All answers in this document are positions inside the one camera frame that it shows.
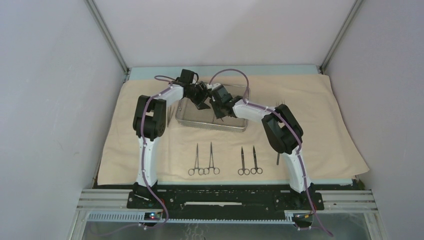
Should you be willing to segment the metal surgical instrument tray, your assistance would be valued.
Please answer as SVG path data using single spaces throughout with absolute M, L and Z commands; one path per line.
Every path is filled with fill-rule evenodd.
M 199 128 L 206 130 L 218 130 L 227 132 L 244 132 L 248 126 L 248 120 L 225 116 L 217 118 L 210 103 L 210 97 L 204 100 L 207 109 L 198 109 L 197 105 L 190 99 L 196 100 L 201 96 L 200 88 L 197 86 L 187 86 L 183 89 L 183 98 L 178 102 L 175 119 L 185 127 Z

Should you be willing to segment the metal hemostat clamp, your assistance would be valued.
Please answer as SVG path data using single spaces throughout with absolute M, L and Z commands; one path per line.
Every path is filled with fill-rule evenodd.
M 214 153 L 213 153 L 213 143 L 210 142 L 210 146 L 209 146 L 209 162 L 208 162 L 208 167 L 205 167 L 203 169 L 203 174 L 204 175 L 208 175 L 210 173 L 213 173 L 214 175 L 218 175 L 221 170 L 215 166 L 215 162 L 214 162 Z
M 194 174 L 198 174 L 199 176 L 202 176 L 205 174 L 205 169 L 200 167 L 199 163 L 199 145 L 196 144 L 196 151 L 195 151 L 195 161 L 194 166 L 192 168 L 188 169 L 188 175 L 193 176 Z

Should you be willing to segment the metal surgical scissors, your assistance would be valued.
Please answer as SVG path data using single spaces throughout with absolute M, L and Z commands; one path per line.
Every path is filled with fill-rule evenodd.
M 253 164 L 254 166 L 250 169 L 250 173 L 253 175 L 261 175 L 263 169 L 258 166 L 257 152 L 255 146 L 252 147 Z

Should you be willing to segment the beige cloth wrap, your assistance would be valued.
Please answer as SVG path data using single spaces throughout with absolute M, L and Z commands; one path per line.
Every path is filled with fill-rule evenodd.
M 369 171 L 344 124 L 333 95 L 329 77 L 307 75 L 241 75 L 215 78 L 215 82 L 249 86 L 249 98 L 256 104 L 273 106 L 285 103 L 303 129 L 302 159 L 312 181 L 350 179 Z M 111 127 L 103 148 L 97 182 L 99 185 L 133 184 L 139 170 L 139 140 L 133 129 L 138 97 L 152 96 L 167 87 L 154 79 L 137 79 L 125 83 L 120 91 Z M 218 175 L 195 173 L 198 144 L 199 166 L 207 168 L 213 145 L 214 165 Z M 241 147 L 245 167 L 254 167 L 253 146 L 262 174 L 239 175 Z M 157 177 L 161 184 L 232 185 L 285 184 L 289 169 L 271 148 L 263 125 L 249 121 L 244 132 L 199 129 L 180 125 L 173 120 L 160 137 L 157 146 Z

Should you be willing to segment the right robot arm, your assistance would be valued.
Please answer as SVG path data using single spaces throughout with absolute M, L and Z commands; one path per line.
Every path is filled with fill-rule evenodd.
M 295 191 L 290 196 L 291 204 L 297 209 L 308 206 L 311 180 L 303 161 L 304 131 L 289 107 L 283 103 L 264 106 L 242 96 L 232 96 L 220 83 L 207 84 L 206 89 L 217 118 L 229 116 L 263 125 L 270 146 L 283 156 L 288 167 L 289 185 Z

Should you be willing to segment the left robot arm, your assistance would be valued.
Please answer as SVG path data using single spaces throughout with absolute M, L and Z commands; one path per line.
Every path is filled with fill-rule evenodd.
M 198 110 L 211 108 L 205 103 L 209 97 L 208 87 L 204 82 L 199 82 L 198 73 L 182 69 L 179 77 L 156 75 L 154 79 L 166 82 L 167 87 L 155 95 L 138 97 L 132 124 L 140 148 L 136 182 L 146 188 L 140 193 L 138 201 L 145 208 L 153 208 L 158 202 L 158 194 L 151 189 L 158 181 L 156 148 L 167 127 L 168 107 L 187 98 Z

